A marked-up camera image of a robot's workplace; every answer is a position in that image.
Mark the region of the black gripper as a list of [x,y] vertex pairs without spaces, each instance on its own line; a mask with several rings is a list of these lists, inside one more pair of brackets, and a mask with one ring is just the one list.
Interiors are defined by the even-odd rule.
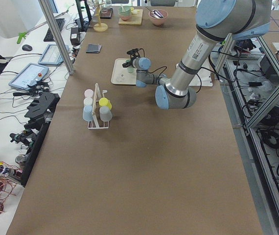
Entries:
[[133,68],[134,67],[133,66],[133,60],[134,59],[127,59],[127,60],[125,60],[125,62],[122,64],[122,67],[123,68],[128,68],[128,67]]

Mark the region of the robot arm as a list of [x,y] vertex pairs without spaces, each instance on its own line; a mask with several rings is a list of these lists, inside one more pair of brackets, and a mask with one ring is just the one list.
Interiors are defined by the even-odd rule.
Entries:
[[157,85],[155,100],[159,108],[188,108],[196,101],[196,92],[189,84],[215,45],[230,33],[235,40],[266,34],[271,5],[270,0],[203,0],[196,11],[196,35],[171,78],[150,74],[151,61],[136,55],[136,49],[128,51],[130,61],[122,66],[136,69],[136,86]]

